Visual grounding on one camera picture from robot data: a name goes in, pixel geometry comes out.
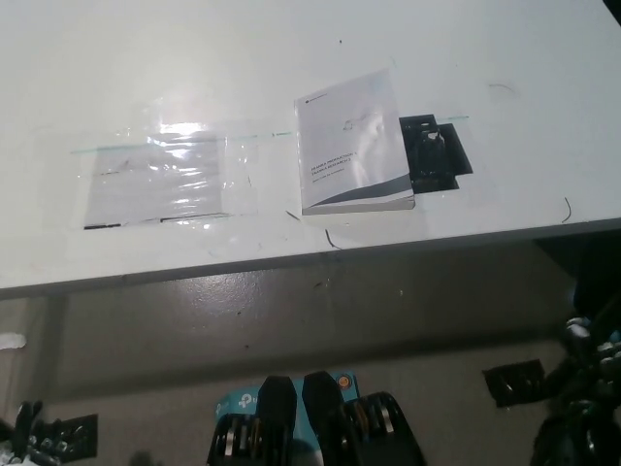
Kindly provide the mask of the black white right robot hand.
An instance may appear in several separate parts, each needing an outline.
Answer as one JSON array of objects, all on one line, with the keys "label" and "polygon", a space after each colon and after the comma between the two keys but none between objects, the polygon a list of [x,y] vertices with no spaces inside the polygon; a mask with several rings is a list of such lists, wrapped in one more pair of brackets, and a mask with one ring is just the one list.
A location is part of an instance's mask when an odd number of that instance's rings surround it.
[{"label": "black white right robot hand", "polygon": [[563,336],[577,376],[589,383],[620,382],[620,324],[614,317],[571,318]]}]

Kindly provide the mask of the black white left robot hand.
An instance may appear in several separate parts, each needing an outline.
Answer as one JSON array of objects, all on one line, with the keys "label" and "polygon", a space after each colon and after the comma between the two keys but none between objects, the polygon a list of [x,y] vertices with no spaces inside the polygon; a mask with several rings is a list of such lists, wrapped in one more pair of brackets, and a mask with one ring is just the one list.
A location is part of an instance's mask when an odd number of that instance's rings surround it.
[{"label": "black white left robot hand", "polygon": [[36,433],[35,424],[43,409],[40,400],[21,403],[16,420],[10,424],[1,419],[2,465],[57,465],[63,464],[56,453],[43,449],[44,442]]}]

